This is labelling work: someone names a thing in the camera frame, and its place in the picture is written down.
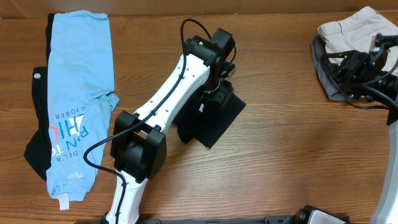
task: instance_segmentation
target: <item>blue fabric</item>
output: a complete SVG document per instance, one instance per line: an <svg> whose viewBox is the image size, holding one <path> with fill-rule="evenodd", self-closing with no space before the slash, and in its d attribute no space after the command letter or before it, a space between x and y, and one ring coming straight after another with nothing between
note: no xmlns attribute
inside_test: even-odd
<svg viewBox="0 0 398 224"><path fill-rule="evenodd" d="M68 194L82 201L98 170L84 152L107 137L114 91L113 55L106 14L76 11L56 14L48 66L49 134L52 142L47 190L52 198ZM101 164L104 145L88 154Z"/></svg>

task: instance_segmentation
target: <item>gray fabric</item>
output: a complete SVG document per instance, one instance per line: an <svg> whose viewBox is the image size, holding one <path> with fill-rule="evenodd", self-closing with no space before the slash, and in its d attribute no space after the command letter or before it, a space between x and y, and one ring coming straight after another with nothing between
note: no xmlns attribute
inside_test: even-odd
<svg viewBox="0 0 398 224"><path fill-rule="evenodd" d="M318 74L319 82L322 84L323 89L328 95L329 99L336 101L344 101L345 96L340 92L337 84L326 74L324 69L319 63L319 60L323 54L325 54L325 43L323 42L320 34L317 33L311 42L311 56L313 66Z"/></svg>

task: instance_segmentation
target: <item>black fabric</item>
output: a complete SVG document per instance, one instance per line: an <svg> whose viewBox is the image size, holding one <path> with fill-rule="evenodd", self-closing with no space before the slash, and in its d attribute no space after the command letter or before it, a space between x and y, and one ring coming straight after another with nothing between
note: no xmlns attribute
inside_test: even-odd
<svg viewBox="0 0 398 224"><path fill-rule="evenodd" d="M54 21L54 14L49 13L47 17L47 27L45 28L45 36L47 38L47 46L45 48L45 56L47 58L47 66L49 65L49 57L51 52L51 33L52 33L52 24Z"/></svg>
<svg viewBox="0 0 398 224"><path fill-rule="evenodd" d="M39 120L39 130L26 145L24 157L36 173L46 180L45 171L51 167L49 113L47 110L47 67L37 67L32 74L32 99Z"/></svg>
<svg viewBox="0 0 398 224"><path fill-rule="evenodd" d="M196 138L204 146L212 147L246 106L235 94L223 108L205 105L200 112L200 105L194 97L189 98L174 119L184 144Z"/></svg>

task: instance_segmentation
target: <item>clothing label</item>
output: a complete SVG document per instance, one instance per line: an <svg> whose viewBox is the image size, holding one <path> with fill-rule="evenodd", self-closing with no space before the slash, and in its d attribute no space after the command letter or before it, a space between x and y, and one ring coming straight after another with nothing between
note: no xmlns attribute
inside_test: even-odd
<svg viewBox="0 0 398 224"><path fill-rule="evenodd" d="M68 194L59 195L58 200L60 201L60 211L69 210Z"/></svg>
<svg viewBox="0 0 398 224"><path fill-rule="evenodd" d="M200 105L200 108L199 108L199 111L203 113L203 108L204 108L204 107L205 107L205 105L204 105L204 104L201 104L201 105Z"/></svg>

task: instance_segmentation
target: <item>screw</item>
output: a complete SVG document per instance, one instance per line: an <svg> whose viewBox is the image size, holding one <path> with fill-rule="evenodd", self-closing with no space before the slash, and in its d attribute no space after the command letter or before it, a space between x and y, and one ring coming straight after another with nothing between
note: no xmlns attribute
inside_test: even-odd
<svg viewBox="0 0 398 224"><path fill-rule="evenodd" d="M369 95L365 96L365 99L366 99L366 101L367 101L368 103L372 103L372 102L374 101L374 98L371 97L371 96L369 96Z"/></svg>
<svg viewBox="0 0 398 224"><path fill-rule="evenodd" d="M160 130L162 130L162 128L161 128L159 125L156 124L156 125L155 125L155 130L156 130L156 131L160 131Z"/></svg>

